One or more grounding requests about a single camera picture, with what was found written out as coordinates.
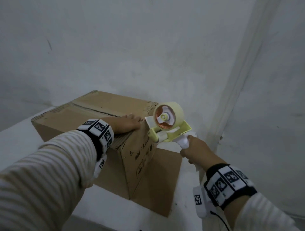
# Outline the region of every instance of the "hand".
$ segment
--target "hand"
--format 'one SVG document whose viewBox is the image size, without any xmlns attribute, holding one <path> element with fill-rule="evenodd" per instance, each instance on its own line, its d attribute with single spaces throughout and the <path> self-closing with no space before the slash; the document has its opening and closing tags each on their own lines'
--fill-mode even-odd
<svg viewBox="0 0 305 231">
<path fill-rule="evenodd" d="M 215 155 L 203 140 L 188 136 L 188 141 L 189 147 L 182 149 L 180 154 L 182 157 L 186 157 L 191 164 L 198 164 L 204 171 L 207 171 L 215 164 L 226 163 L 223 159 Z"/>
<path fill-rule="evenodd" d="M 134 129 L 140 129 L 141 117 L 135 117 L 134 114 L 125 115 L 123 117 L 103 117 L 101 118 L 108 123 L 115 134 L 130 132 Z"/>
</svg>

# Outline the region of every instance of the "person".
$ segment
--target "person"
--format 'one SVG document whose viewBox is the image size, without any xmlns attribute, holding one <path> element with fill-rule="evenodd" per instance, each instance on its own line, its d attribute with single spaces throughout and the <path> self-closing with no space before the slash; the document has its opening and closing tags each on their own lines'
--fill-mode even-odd
<svg viewBox="0 0 305 231">
<path fill-rule="evenodd" d="M 139 129 L 140 119 L 130 114 L 88 120 L 1 171 L 0 230 L 61 230 L 99 174 L 106 159 L 102 152 L 106 153 L 113 134 Z M 204 141 L 188 139 L 189 147 L 181 155 L 190 163 L 207 173 L 215 166 L 230 167 Z M 226 205 L 224 214 L 233 230 L 298 230 L 289 216 L 260 193 L 239 195 Z"/>
</svg>

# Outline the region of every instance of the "brown cardboard box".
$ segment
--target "brown cardboard box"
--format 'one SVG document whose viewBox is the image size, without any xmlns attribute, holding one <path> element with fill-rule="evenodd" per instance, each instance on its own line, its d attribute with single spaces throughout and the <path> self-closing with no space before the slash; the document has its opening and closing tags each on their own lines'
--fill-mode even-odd
<svg viewBox="0 0 305 231">
<path fill-rule="evenodd" d="M 129 113 L 142 118 L 150 116 L 157 104 L 92 91 L 34 117 L 31 121 L 43 141 L 47 141 L 63 132 L 77 129 L 87 119 L 120 117 Z M 178 179 L 181 156 L 174 152 L 156 149 L 156 144 L 147 136 L 148 129 L 143 119 L 139 130 L 116 135 L 107 151 L 106 165 L 94 183 L 121 197 L 132 199 L 161 215 L 168 216 Z"/>
</svg>

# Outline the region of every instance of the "striped shirt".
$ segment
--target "striped shirt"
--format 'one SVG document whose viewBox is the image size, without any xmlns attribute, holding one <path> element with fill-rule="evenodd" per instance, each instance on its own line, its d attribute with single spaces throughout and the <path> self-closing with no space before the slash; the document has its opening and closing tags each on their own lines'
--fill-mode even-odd
<svg viewBox="0 0 305 231">
<path fill-rule="evenodd" d="M 95 164 L 91 139 L 75 130 L 54 137 L 1 171 L 0 230 L 61 230 L 84 190 L 92 186 Z M 240 212 L 234 230 L 298 229 L 257 193 Z"/>
</svg>

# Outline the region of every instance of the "wire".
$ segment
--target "wire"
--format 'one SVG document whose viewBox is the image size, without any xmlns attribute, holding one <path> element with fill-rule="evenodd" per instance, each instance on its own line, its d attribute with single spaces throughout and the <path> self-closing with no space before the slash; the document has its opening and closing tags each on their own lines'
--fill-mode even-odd
<svg viewBox="0 0 305 231">
<path fill-rule="evenodd" d="M 227 226 L 227 224 L 225 223 L 225 221 L 224 221 L 217 213 L 214 213 L 214 212 L 212 212 L 212 211 L 210 211 L 210 213 L 211 213 L 212 215 L 218 216 L 219 219 L 220 219 L 220 220 L 224 223 L 224 225 L 226 226 L 227 230 L 230 231 L 230 230 L 229 230 L 229 227 Z"/>
</svg>

